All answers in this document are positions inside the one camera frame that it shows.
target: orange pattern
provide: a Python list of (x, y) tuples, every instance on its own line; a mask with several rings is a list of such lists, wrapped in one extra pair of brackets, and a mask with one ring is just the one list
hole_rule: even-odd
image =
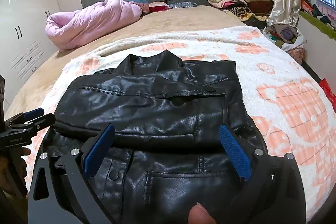
[[(264, 100), (280, 107), (289, 126), (300, 138), (317, 142), (327, 134), (328, 115), (318, 91), (305, 83), (311, 80), (302, 79), (300, 83), (291, 82), (280, 87), (262, 85), (257, 91)], [(274, 98), (268, 96), (270, 92), (274, 93)]]
[(216, 60), (216, 57), (219, 57), (221, 60), (229, 60), (228, 56), (226, 56), (225, 54), (217, 54), (217, 55), (208, 55), (208, 54), (201, 54), (201, 55), (195, 55), (195, 56), (179, 56), (179, 58), (181, 58), (183, 61), (186, 60), (198, 60), (198, 61), (202, 61), (205, 58), (211, 58)]
[(291, 152), (291, 144), (287, 134), (272, 126), (271, 120), (266, 120), (264, 117), (252, 117), (252, 119), (263, 135), (270, 155), (283, 157), (286, 153)]
[(256, 30), (253, 30), (251, 32), (241, 32), (238, 34), (237, 38), (238, 39), (243, 39), (243, 40), (252, 40), (253, 38), (259, 38), (259, 32)]
[(300, 65), (296, 61), (290, 61), (289, 64), (294, 66), (297, 70), (300, 69)]
[(76, 72), (76, 76), (86, 75), (92, 69), (99, 67), (99, 60), (96, 58), (89, 58), (84, 60), (79, 71)]
[(186, 48), (186, 47), (188, 47), (188, 45), (185, 43), (167, 42), (167, 43), (149, 45), (147, 47), (142, 48), (140, 52), (164, 51), (164, 50), (172, 50), (174, 48)]
[(269, 73), (270, 75), (275, 74), (274, 66), (270, 64), (258, 63), (257, 67), (259, 68), (259, 70)]
[(248, 43), (246, 45), (237, 45), (236, 46), (236, 52), (241, 53), (250, 53), (250, 54), (260, 54), (262, 52), (269, 52), (269, 50), (262, 48), (261, 46), (254, 44), (254, 43)]

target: white towel blanket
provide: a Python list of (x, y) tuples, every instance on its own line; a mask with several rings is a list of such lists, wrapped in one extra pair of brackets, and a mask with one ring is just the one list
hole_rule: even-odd
[[(291, 152), (299, 164), (307, 221), (336, 182), (336, 115), (319, 85), (257, 28), (170, 32), (127, 38), (71, 60), (41, 107), (54, 112), (68, 85), (80, 75), (117, 67), (129, 54), (149, 57), (170, 50), (182, 60), (234, 60), (247, 113), (261, 131), (270, 155)], [(30, 185), (39, 132), (27, 158)]]

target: green clothing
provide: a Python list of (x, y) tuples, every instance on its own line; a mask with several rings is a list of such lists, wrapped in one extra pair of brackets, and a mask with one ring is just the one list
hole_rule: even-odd
[(332, 28), (324, 24), (322, 21), (303, 11), (300, 11), (300, 16), (307, 20), (311, 25), (314, 25), (317, 29), (320, 30), (320, 32), (325, 33), (331, 39), (336, 40), (336, 32)]

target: red cloth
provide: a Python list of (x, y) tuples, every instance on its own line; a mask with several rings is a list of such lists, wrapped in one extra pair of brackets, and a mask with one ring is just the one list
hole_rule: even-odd
[(149, 12), (154, 13), (154, 12), (161, 12), (161, 11), (166, 11), (169, 10), (170, 8), (167, 6), (155, 6), (155, 7), (149, 7)]
[(331, 88), (327, 82), (327, 80), (324, 78), (320, 83), (319, 83), (320, 87), (323, 89), (326, 97), (328, 98), (328, 100), (331, 102), (334, 111), (336, 112), (336, 95), (333, 94), (333, 92), (331, 91)]

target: plastic bag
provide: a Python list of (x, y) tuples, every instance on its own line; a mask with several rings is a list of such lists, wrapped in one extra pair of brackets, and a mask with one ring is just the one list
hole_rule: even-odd
[(336, 95), (333, 94), (333, 92), (331, 91), (331, 88), (327, 82), (327, 80), (324, 78), (320, 83), (319, 83), (320, 87), (323, 89), (326, 97), (328, 98), (328, 100), (331, 102), (334, 111), (336, 112)]

